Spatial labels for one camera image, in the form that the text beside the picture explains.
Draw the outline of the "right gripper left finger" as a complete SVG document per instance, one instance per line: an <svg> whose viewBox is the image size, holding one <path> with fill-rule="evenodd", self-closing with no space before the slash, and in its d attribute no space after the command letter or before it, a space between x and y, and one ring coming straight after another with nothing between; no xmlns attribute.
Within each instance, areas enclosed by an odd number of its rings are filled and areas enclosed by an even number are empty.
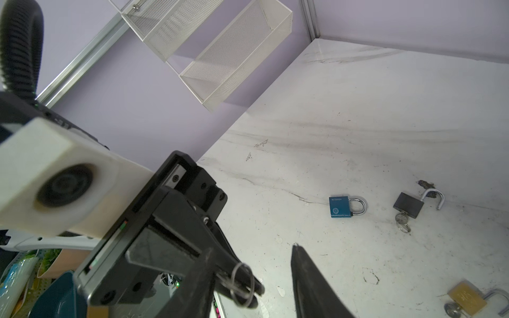
<svg viewBox="0 0 509 318"><path fill-rule="evenodd" d="M209 317L216 284L216 253L205 250L156 317Z"/></svg>

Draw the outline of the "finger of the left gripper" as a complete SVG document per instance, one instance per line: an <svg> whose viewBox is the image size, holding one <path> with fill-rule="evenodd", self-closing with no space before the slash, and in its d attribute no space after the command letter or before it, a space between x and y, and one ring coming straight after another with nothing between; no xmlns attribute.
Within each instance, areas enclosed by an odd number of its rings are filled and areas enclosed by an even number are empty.
<svg viewBox="0 0 509 318"><path fill-rule="evenodd" d="M229 278L240 261L220 245L182 194L169 191L151 209L147 226L127 249L126 259L143 268L176 274L184 281L199 256L207 249L213 249L216 253L216 274L222 273ZM216 276L215 279L214 291L229 296ZM237 279L248 284L247 271L242 269ZM254 289L255 298L249 308L258 306L257 296L265 291L264 286L256 280Z"/></svg>

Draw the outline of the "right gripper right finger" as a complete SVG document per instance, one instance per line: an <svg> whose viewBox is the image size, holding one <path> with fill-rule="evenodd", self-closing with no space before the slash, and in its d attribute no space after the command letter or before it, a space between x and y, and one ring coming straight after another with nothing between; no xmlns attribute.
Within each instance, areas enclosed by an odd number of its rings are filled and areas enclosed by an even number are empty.
<svg viewBox="0 0 509 318"><path fill-rule="evenodd" d="M300 245L292 247L291 270L297 317L354 318Z"/></svg>

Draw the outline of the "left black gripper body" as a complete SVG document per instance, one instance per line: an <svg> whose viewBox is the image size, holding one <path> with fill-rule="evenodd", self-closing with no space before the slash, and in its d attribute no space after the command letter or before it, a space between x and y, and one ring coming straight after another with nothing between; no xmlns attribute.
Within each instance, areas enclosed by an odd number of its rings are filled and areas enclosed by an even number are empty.
<svg viewBox="0 0 509 318"><path fill-rule="evenodd" d="M229 271L216 220L227 194L188 155L175 151L74 274L87 303L139 303L160 273L185 277L206 250Z"/></svg>

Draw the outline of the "blue padlock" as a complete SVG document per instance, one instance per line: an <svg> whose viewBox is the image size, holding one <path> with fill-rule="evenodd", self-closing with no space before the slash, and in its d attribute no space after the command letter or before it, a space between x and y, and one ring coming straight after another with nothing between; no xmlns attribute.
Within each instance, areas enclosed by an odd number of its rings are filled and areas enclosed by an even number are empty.
<svg viewBox="0 0 509 318"><path fill-rule="evenodd" d="M361 209L352 210L351 203L361 204ZM351 218L367 212L367 202L361 198L349 196L333 196L329 198L331 218Z"/></svg>

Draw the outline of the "black padlock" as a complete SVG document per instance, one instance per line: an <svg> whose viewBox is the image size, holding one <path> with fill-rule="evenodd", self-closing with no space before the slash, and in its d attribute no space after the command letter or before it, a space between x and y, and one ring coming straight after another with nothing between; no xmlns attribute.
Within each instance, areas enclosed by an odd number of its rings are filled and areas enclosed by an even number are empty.
<svg viewBox="0 0 509 318"><path fill-rule="evenodd" d="M393 208L400 213L407 214L407 216L416 219L420 214L424 205L424 200L427 198L429 193L436 193L440 197L440 202L436 209L438 211L441 210L445 203L445 195L436 188L426 189L419 199L402 192L394 203Z"/></svg>

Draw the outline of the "brass padlock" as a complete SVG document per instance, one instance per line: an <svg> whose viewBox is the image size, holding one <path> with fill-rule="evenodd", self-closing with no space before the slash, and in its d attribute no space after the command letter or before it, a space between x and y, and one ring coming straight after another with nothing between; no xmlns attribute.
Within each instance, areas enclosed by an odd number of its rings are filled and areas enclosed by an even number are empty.
<svg viewBox="0 0 509 318"><path fill-rule="evenodd" d="M490 298L501 296L506 300L506 305L502 308L498 315L505 317L508 315L508 292L502 289L491 289L487 293L482 293L472 283L464 280L450 289L447 295L451 298L451 302L457 303L462 308L462 315L473 317L483 310Z"/></svg>

